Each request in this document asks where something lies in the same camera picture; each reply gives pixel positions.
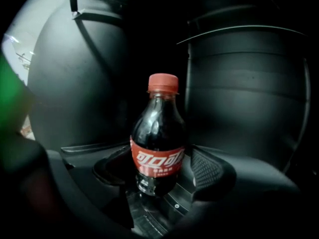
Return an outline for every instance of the plastic bottle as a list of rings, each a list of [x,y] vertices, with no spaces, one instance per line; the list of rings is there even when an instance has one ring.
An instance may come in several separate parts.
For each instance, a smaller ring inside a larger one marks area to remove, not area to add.
[[[181,168],[186,130],[176,108],[177,91],[176,76],[151,75],[150,101],[132,131],[137,186],[149,196],[163,196],[172,190]]]

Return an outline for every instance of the green object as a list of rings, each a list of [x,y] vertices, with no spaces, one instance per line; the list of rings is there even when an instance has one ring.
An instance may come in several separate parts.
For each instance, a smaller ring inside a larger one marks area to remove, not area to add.
[[[0,132],[20,131],[32,103],[31,92],[0,53]]]

